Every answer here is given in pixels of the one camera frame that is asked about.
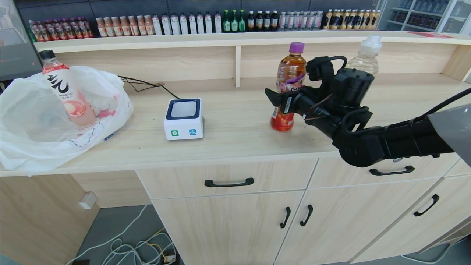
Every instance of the drawer handle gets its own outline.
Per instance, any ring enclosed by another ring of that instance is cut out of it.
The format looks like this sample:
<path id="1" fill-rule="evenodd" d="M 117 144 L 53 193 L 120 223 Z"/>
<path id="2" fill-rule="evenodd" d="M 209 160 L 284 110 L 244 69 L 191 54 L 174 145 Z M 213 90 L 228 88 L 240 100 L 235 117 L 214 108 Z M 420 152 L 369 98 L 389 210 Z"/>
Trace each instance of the drawer handle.
<path id="1" fill-rule="evenodd" d="M 308 217 L 306 217 L 306 220 L 304 222 L 303 221 L 299 222 L 301 226 L 305 226 L 308 223 L 309 217 L 311 217 L 311 214 L 312 214 L 312 210 L 313 210 L 312 205 L 309 204 L 308 205 L 308 211 L 309 211 Z"/>
<path id="2" fill-rule="evenodd" d="M 205 180 L 204 185 L 208 188 L 222 188 L 222 187 L 241 187 L 241 186 L 249 186 L 254 184 L 255 181 L 253 178 L 246 178 L 244 183 L 237 183 L 237 184 L 214 184 L 212 180 Z"/>
<path id="3" fill-rule="evenodd" d="M 415 212 L 414 216 L 421 216 L 421 215 L 425 214 L 428 210 L 430 210 L 430 208 L 432 208 L 438 202 L 438 200 L 440 199 L 440 196 L 435 194 L 435 195 L 432 196 L 432 199 L 433 199 L 433 203 L 432 203 L 432 205 L 430 205 L 430 207 L 428 207 L 423 213 Z"/>
<path id="4" fill-rule="evenodd" d="M 404 171 L 381 172 L 381 171 L 377 170 L 376 168 L 372 168 L 372 169 L 370 169 L 370 173 L 371 173 L 371 175 L 375 175 L 375 176 L 385 176 L 385 175 L 406 174 L 406 173 L 411 173 L 412 171 L 415 170 L 415 168 L 413 166 L 406 166 L 405 169 L 406 170 L 404 170 Z"/>
<path id="5" fill-rule="evenodd" d="M 283 223 L 280 223 L 280 228 L 283 229 L 286 226 L 286 223 L 288 222 L 288 218 L 290 218 L 291 214 L 291 209 L 289 207 L 286 207 L 286 218 L 284 219 Z"/>

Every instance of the iced tea bottle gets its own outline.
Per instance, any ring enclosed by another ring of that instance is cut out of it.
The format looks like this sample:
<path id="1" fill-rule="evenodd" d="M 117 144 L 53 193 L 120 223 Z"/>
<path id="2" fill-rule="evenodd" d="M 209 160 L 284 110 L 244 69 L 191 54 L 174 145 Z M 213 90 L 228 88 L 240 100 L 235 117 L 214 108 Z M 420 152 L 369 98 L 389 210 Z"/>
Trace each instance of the iced tea bottle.
<path id="1" fill-rule="evenodd" d="M 301 56 L 304 43 L 291 42 L 290 55 L 281 60 L 278 66 L 276 87 L 279 93 L 296 91 L 303 86 L 306 76 L 306 60 Z M 294 113 L 283 114 L 275 107 L 270 119 L 271 127 L 277 131 L 288 131 L 294 124 Z"/>

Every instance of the wooden shelf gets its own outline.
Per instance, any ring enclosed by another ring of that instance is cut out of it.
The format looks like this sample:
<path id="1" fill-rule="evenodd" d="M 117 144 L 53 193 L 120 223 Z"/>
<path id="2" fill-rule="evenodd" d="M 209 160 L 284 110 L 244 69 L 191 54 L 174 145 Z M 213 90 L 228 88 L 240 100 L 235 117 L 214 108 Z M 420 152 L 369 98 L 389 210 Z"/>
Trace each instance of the wooden shelf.
<path id="1" fill-rule="evenodd" d="M 338 156 L 332 140 L 305 125 L 299 115 L 289 132 L 270 127 L 273 107 L 263 90 L 274 89 L 275 82 L 276 78 L 247 78 L 240 89 L 231 79 L 166 82 L 181 98 L 203 99 L 204 138 L 189 141 L 165 139 L 163 117 L 171 95 L 160 89 L 137 93 L 128 87 L 134 113 L 126 125 L 109 140 L 44 174 Z M 468 86 L 441 74 L 378 74 L 362 103 L 374 113 L 368 127 L 418 116 Z M 470 101 L 465 97 L 454 106 Z M 27 172 L 2 170 L 0 175 Z"/>
<path id="2" fill-rule="evenodd" d="M 471 37 L 452 34 L 453 39 L 423 37 L 397 31 L 310 31 L 222 33 L 201 35 L 107 37 L 66 41 L 37 42 L 38 51 L 54 50 L 55 53 L 96 50 L 139 50 L 161 48 L 228 47 L 304 43 L 355 43 L 369 35 L 381 36 L 381 41 L 399 43 L 471 44 Z"/>

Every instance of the cable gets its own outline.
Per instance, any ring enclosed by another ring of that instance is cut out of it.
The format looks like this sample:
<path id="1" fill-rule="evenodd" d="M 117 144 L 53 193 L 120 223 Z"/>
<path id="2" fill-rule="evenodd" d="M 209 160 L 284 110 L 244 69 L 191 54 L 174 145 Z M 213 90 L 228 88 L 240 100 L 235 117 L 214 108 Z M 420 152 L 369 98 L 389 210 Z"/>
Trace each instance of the cable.
<path id="1" fill-rule="evenodd" d="M 458 243 L 461 243 L 463 242 L 464 240 L 466 240 L 466 238 L 463 238 L 461 239 L 460 241 L 458 241 L 457 243 L 455 243 L 454 245 L 458 244 Z M 405 259 L 408 259 L 408 260 L 412 260 L 412 261 L 415 261 L 415 262 L 418 262 L 418 263 L 423 263 L 423 264 L 436 264 L 438 263 L 440 260 L 443 259 L 443 257 L 447 254 L 448 250 L 450 249 L 452 245 L 448 245 L 447 248 L 440 254 L 440 256 L 438 256 L 435 260 L 433 261 L 424 261 L 424 260 L 419 260 L 419 259 L 415 259 L 415 258 L 411 258 L 411 257 L 408 257 L 406 255 L 401 255 L 401 257 L 405 258 Z"/>

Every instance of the cabinet door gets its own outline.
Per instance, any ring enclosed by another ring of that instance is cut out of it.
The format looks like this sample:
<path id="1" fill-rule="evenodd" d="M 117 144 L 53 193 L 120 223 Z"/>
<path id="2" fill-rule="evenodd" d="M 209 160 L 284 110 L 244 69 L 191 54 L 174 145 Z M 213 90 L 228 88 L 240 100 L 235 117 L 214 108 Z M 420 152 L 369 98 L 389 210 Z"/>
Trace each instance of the cabinet door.
<path id="1" fill-rule="evenodd" d="M 350 260 L 437 180 L 307 190 L 276 265 Z M 305 226 L 301 226 L 309 214 L 309 205 L 312 206 L 312 214 Z"/>
<path id="2" fill-rule="evenodd" d="M 303 191 L 153 200 L 185 265 L 267 265 Z M 280 223 L 291 215 L 282 229 Z"/>
<path id="3" fill-rule="evenodd" d="M 470 191 L 471 175 L 444 179 L 353 262 L 413 253 L 426 247 L 471 215 Z"/>

